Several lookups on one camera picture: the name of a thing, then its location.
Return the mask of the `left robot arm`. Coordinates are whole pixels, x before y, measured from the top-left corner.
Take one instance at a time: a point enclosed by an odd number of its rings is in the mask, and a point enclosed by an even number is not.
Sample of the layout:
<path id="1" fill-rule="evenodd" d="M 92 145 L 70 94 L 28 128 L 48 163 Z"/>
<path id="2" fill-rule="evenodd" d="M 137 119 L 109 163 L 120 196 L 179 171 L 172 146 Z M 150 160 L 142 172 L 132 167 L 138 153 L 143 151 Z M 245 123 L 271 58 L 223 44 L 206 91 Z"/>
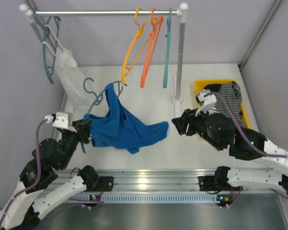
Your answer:
<path id="1" fill-rule="evenodd" d="M 58 178 L 56 171 L 67 168 L 78 144 L 89 143 L 90 126 L 88 120 L 74 121 L 72 131 L 59 128 L 60 140 L 47 138 L 39 141 L 39 131 L 36 131 L 34 158 L 24 167 L 11 198 L 0 209 L 0 230 L 32 230 L 69 198 L 98 187 L 100 177 L 92 166 L 87 165 L 68 182 L 40 197 Z"/>

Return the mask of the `dark blue-grey hanger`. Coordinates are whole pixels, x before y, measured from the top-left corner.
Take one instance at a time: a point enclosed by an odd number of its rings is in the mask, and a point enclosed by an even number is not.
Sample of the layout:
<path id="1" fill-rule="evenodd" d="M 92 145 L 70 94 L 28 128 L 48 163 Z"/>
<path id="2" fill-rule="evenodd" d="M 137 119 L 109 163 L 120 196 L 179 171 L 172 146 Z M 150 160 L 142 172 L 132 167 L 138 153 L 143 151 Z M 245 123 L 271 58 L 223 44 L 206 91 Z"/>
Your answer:
<path id="1" fill-rule="evenodd" d="M 83 89 L 88 94 L 93 94 L 95 99 L 92 101 L 87 112 L 83 116 L 83 120 L 92 120 L 91 124 L 91 140 L 90 144 L 93 147 L 118 147 L 119 131 L 124 129 L 124 119 L 126 115 L 124 108 L 120 103 L 119 96 L 123 91 L 124 84 L 121 81 L 109 83 L 100 93 L 89 91 L 86 87 L 87 81 L 93 81 L 92 78 L 86 78 L 83 81 Z M 108 111 L 104 116 L 96 116 L 92 114 L 93 107 L 100 105 L 103 100 L 106 100 Z M 86 153 L 86 144 L 81 144 L 83 153 Z"/>

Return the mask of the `blue tank top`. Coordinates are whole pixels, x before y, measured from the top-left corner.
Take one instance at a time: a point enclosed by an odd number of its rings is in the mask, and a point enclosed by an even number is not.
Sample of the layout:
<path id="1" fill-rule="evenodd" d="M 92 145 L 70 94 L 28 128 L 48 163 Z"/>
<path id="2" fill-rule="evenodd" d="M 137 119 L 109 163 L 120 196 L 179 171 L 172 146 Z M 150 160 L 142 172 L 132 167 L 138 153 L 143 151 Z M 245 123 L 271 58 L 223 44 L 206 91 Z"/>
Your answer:
<path id="1" fill-rule="evenodd" d="M 135 154 L 141 147 L 154 145 L 167 137 L 168 122 L 143 123 L 120 103 L 113 83 L 105 87 L 105 96 L 109 108 L 106 116 L 85 114 L 83 117 L 84 121 L 91 122 L 93 147 L 114 147 Z"/>

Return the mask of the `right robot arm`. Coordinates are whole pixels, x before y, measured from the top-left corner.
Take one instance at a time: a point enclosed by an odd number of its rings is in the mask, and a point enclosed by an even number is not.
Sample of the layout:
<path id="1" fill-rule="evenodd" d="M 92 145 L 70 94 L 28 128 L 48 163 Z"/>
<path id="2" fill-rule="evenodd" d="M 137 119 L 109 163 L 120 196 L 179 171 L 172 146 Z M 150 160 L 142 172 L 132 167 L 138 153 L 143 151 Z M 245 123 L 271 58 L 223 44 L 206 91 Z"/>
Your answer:
<path id="1" fill-rule="evenodd" d="M 198 135 L 217 151 L 228 150 L 229 156 L 242 161 L 262 164 L 264 170 L 229 166 L 217 167 L 214 176 L 199 179 L 202 191 L 238 191 L 268 188 L 288 195 L 288 152 L 265 135 L 249 129 L 236 128 L 231 118 L 222 114 L 196 114 L 187 109 L 171 121 L 179 135 Z"/>

